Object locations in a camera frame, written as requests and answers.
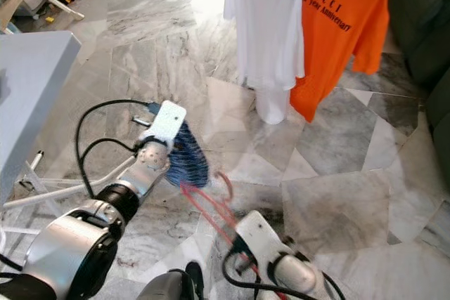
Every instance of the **marble floor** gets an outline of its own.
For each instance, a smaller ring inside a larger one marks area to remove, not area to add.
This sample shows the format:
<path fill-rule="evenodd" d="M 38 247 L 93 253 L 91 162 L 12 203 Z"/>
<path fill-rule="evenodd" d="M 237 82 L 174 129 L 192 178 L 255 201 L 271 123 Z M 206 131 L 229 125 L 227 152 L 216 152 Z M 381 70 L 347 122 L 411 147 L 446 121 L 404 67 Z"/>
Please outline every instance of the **marble floor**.
<path fill-rule="evenodd" d="M 261 211 L 348 299 L 448 299 L 450 190 L 428 131 L 427 94 L 412 84 L 402 57 L 383 54 L 372 76 L 352 72 L 350 61 L 311 124 L 291 109 L 267 125 L 254 92 L 236 84 L 236 29 L 221 18 L 222 4 L 81 0 L 72 6 L 83 21 L 62 13 L 42 27 L 71 30 L 82 49 L 30 153 L 46 153 L 39 175 L 79 178 L 72 140 L 88 107 L 109 98 L 170 99 L 188 110 L 210 171 L 233 181 L 236 216 Z M 82 143 L 110 136 L 132 144 L 142 131 L 133 115 L 152 118 L 133 105 L 99 110 Z M 101 177 L 127 155 L 99 146 L 88 174 Z M 211 177 L 205 189 L 218 195 L 221 188 Z M 59 202 L 69 209 L 84 198 Z M 36 229 L 52 219 L 45 204 L 2 214 L 3 224 Z M 10 235 L 6 253 L 20 261 L 31 241 Z M 209 299 L 252 299 L 221 275 L 225 252 L 206 219 L 163 181 L 128 225 L 95 299 L 134 299 L 151 278 L 190 260 L 204 269 Z"/>

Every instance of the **orange t-shirt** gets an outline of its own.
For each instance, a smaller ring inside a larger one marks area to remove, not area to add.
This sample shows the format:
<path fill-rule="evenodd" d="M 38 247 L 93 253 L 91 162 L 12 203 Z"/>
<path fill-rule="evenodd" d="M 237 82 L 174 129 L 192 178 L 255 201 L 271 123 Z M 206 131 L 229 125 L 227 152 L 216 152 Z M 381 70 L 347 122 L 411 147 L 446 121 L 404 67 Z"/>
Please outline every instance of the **orange t-shirt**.
<path fill-rule="evenodd" d="M 378 70 L 388 22 L 387 0 L 303 0 L 306 76 L 297 79 L 290 104 L 308 122 L 352 54 L 355 72 Z"/>

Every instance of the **white t-shirt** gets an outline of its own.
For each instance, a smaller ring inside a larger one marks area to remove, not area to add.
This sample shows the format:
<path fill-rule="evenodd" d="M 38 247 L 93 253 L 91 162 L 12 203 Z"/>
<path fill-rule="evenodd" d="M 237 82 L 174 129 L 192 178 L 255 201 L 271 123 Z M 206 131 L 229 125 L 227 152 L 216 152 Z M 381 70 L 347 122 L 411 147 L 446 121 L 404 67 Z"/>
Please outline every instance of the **white t-shirt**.
<path fill-rule="evenodd" d="M 256 89 L 288 90 L 304 77 L 302 0 L 225 0 L 236 18 L 239 81 Z"/>

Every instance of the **plastic container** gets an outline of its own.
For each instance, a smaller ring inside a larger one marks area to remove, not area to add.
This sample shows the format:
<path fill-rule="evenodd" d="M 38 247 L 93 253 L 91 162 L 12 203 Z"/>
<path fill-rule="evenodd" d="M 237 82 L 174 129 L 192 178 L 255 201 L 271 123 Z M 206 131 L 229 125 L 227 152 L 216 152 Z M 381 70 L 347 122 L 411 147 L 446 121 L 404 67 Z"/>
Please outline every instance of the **plastic container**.
<path fill-rule="evenodd" d="M 288 113 L 290 91 L 276 89 L 256 90 L 256 111 L 267 124 L 278 124 Z"/>

